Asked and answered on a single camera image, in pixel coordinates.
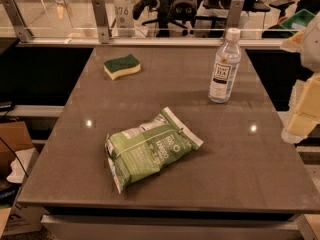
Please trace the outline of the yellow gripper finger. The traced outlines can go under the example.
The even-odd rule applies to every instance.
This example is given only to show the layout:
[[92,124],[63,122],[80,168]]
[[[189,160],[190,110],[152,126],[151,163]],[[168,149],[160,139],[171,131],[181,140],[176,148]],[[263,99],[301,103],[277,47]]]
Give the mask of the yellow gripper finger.
[[302,46],[302,38],[304,35],[305,30],[300,30],[297,33],[295,33],[293,36],[285,39],[281,45],[280,48],[287,52],[300,52],[301,46]]
[[320,121],[319,75],[312,75],[307,81],[296,81],[289,107],[287,130],[296,136],[308,136]]

